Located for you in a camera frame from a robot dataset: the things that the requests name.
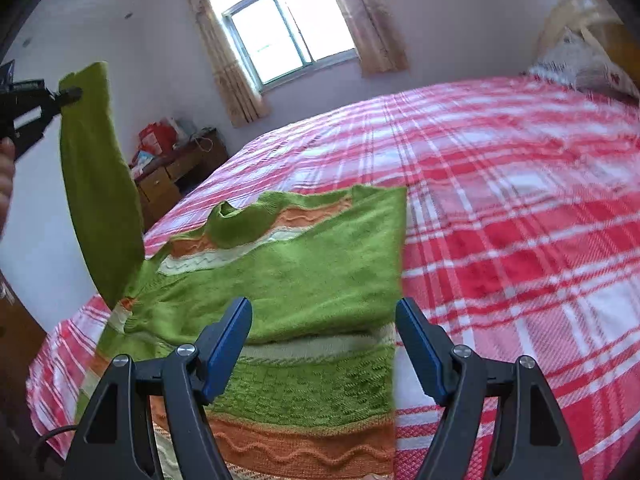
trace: window sill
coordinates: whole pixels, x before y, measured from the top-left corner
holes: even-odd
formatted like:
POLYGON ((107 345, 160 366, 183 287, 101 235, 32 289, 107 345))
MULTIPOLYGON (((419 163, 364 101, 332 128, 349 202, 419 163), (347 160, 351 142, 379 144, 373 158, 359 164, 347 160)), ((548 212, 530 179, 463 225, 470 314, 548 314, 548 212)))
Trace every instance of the window sill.
POLYGON ((274 79, 273 81, 268 82, 265 85, 262 85, 260 87, 260 93, 268 92, 269 90, 284 85, 290 81, 293 81, 294 79, 298 79, 299 77, 311 74, 316 70, 322 70, 323 68, 344 63, 352 59, 358 59, 358 54, 354 48, 352 48, 351 50, 345 50, 344 52, 338 52, 338 54, 333 54, 332 56, 323 57, 322 59, 316 61, 311 65, 299 68, 298 70, 285 74, 277 79, 274 79))

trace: red bag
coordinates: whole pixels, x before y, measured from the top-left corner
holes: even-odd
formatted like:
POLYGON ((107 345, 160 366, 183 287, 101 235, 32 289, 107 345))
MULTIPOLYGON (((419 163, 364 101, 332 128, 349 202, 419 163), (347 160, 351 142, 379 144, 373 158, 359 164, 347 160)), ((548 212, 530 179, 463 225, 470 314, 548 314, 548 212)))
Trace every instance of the red bag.
POLYGON ((140 149, 153 155, 162 155, 173 151, 178 138, 171 125, 164 122, 148 124, 138 134, 138 137, 140 138, 140 149))

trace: pillow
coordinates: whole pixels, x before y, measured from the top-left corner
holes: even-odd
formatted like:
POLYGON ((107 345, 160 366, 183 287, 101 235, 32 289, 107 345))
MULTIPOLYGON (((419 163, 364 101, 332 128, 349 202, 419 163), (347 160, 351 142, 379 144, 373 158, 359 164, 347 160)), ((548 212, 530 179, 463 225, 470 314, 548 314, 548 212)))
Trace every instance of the pillow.
POLYGON ((581 92, 597 92, 624 102, 631 100, 635 105, 640 99, 638 88, 624 70, 568 29, 528 73, 581 92))

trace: black cable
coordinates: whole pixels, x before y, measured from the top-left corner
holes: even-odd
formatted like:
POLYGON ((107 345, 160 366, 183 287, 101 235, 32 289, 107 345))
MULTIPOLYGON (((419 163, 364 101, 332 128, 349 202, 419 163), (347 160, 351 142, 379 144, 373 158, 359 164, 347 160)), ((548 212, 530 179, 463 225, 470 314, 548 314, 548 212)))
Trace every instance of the black cable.
POLYGON ((42 471, 44 464, 41 463, 43 462, 43 457, 41 457, 40 454, 40 450, 42 449, 42 446, 44 446, 44 443, 49 440, 50 438, 53 438, 61 433, 66 433, 67 431, 75 431, 78 429, 78 425, 77 424, 69 424, 68 426, 60 426, 59 428, 56 428, 55 430, 51 430, 51 431, 47 431, 47 433, 43 434, 38 441, 33 445, 33 448, 31 449, 31 453, 30 456, 31 458, 33 458, 37 465, 38 465, 38 470, 42 471))

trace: window frame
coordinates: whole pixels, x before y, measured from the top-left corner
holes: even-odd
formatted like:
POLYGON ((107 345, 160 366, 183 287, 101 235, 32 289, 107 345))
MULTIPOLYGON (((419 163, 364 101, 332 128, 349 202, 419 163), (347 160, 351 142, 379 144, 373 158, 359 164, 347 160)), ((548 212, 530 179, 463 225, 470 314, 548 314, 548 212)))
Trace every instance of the window frame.
POLYGON ((302 31, 300 31, 300 28, 298 27, 298 24, 296 23, 295 18, 293 17, 293 15, 291 15, 289 11, 291 21, 293 22, 293 25, 296 26, 297 34, 302 39, 303 46, 306 49, 306 52, 308 53, 309 58, 311 59, 311 61, 305 60, 305 56, 301 49, 302 45, 299 45, 298 42, 296 41, 295 34, 292 30, 291 24, 289 23, 289 20, 286 18, 279 1, 273 0, 274 4, 276 5, 276 8, 278 9, 278 12, 280 13, 282 22, 287 28, 289 37, 291 38, 291 41, 293 42, 293 45, 295 46, 296 51, 298 52, 298 57, 302 62, 302 66, 295 68, 293 70, 290 70, 287 73, 281 74, 263 83, 262 80, 260 79, 260 76, 258 75, 257 70, 255 69, 255 65, 251 59, 251 56, 249 56, 249 53, 246 47, 244 46, 242 37, 238 33, 238 30, 236 29, 236 25, 233 21, 234 14, 236 14, 237 12, 240 12, 241 10, 254 4, 257 1, 259 0, 241 0, 240 2, 236 3, 234 6, 232 6, 231 8, 227 9, 225 12, 222 13, 222 21, 226 27, 226 30, 228 31, 229 35, 234 41, 236 49, 238 50, 240 57, 242 59, 242 63, 244 63, 244 66, 249 71, 249 74, 251 75, 251 78, 254 80, 254 83, 257 86, 259 91, 274 88, 283 83, 289 82, 292 79, 296 79, 299 76, 312 72, 313 70, 318 70, 320 68, 331 66, 337 63, 342 63, 347 60, 355 59, 358 57, 358 54, 356 53, 356 49, 354 47, 354 48, 350 48, 349 50, 337 52, 336 54, 331 54, 330 56, 326 56, 321 59, 314 59, 313 55, 311 54, 311 51, 308 49, 308 46, 306 46, 305 37, 302 35, 302 31))

